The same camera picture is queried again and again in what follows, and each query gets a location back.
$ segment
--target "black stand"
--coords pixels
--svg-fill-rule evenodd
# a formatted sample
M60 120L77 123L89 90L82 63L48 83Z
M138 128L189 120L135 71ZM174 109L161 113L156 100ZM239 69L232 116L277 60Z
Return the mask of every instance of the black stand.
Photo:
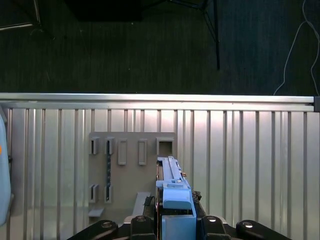
M13 30L13 29L20 29L20 28L26 28L26 27L35 27L36 29L39 29L42 33L45 33L48 35L48 37L51 40L55 39L55 36L53 36L51 33L49 33L42 25L41 19L40 19L40 14L39 14L39 4L38 0L33 0L33 7L35 11L35 17L36 19L29 14L28 11L26 11L19 3L16 1L12 1L27 17L29 18L29 22L25 23L18 23L18 24L11 24L7 26L2 26L0 27L0 31L6 31L6 30Z
M211 18L208 14L208 6L210 3L209 0L204 0L200 4L195 4L192 2L187 2L183 0L158 0L154 3L151 3L149 5L146 5L142 7L142 10L148 10L149 8L152 8L154 6L157 6L162 3L172 3L172 4L178 4L187 8L195 9L195 10L200 10L201 13L203 14L205 23L210 31L210 34L215 42L215 54L216 54L216 68L220 70L220 52L219 52L219 31L218 31L218 10L217 10L217 0L213 0L213 15L214 15L214 21L212 24Z

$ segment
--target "metal wall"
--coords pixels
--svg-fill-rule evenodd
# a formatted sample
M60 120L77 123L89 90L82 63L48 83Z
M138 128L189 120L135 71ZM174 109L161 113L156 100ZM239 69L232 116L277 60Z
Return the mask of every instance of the metal wall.
M66 239L88 224L91 131L175 132L207 213L320 239L320 115L312 97L0 94L13 157L0 239Z

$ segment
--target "rectangular slot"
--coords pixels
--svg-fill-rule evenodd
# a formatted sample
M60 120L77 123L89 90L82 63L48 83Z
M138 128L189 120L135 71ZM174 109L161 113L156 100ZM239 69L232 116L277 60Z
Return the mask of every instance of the rectangular slot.
M98 145L99 145L99 138L98 137L92 137L89 141L90 146L89 146L89 153L92 155L95 155L98 153Z
M127 139L119 139L118 145L118 165L124 166L127 164Z
M89 203L95 204L98 201L98 195L99 195L99 185L98 184L92 184L89 187Z
M104 203L106 204L112 203L112 186L104 187Z
M174 152L173 143L174 143L173 138L157 137L156 138L156 154L160 157L172 156Z
M104 139L104 154L107 154L108 150L110 155L114 153L114 139L114 137L107 137Z
M147 165L147 139L140 139L138 142L138 164L140 166Z

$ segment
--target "white cable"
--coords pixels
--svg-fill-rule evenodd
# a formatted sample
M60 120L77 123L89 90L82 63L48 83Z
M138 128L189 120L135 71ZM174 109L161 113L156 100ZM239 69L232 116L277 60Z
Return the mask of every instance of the white cable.
M317 63L317 60L318 60L318 57L319 57L319 48L320 48L320 37L319 37L319 34L318 32L316 31L315 27L313 26L313 24L308 21L307 17L306 17L306 13L305 13L305 4L306 4L306 1L307 0L304 0L303 1L303 4L302 4L302 13L303 13L303 17L304 17L304 21L300 24L300 26L298 27L296 33L295 33L295 37L294 37L294 40L292 42L292 45L291 45L291 48L290 48L290 51L289 51L289 54L288 54L288 57L286 58L286 61L285 61L285 65L284 65L284 69L283 69L283 82L280 84L280 86L274 91L273 95L276 95L277 91L285 84L286 82L286 68L287 68L287 64L288 64L288 60L289 60L289 57L291 55L291 52L292 52L292 49L295 45L295 42L296 42L296 39L297 39L297 36L298 36L298 33L300 31L300 28L302 27L303 24L307 23L313 30L314 32L314 35L317 39L317 42L318 42L318 48L317 48L317 54L316 54L316 57L315 57L315 60L310 68L310 73L311 73L311 77L312 77L312 80L313 80L313 83L314 83L314 87L315 87L315 91L316 91L316 94L318 96L320 96L319 92L318 92L318 88L317 88L317 84L316 84L316 79L315 79L315 76L314 76L314 73L313 73L313 70L314 70L314 66L316 65Z

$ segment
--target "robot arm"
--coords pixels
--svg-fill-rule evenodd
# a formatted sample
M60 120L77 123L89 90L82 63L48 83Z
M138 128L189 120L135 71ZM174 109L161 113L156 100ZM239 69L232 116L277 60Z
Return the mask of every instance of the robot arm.
M69 240L290 240L252 220L234 228L206 215L200 192L191 190L173 157L158 157L155 186L142 215L128 216L120 227L111 220L98 221Z

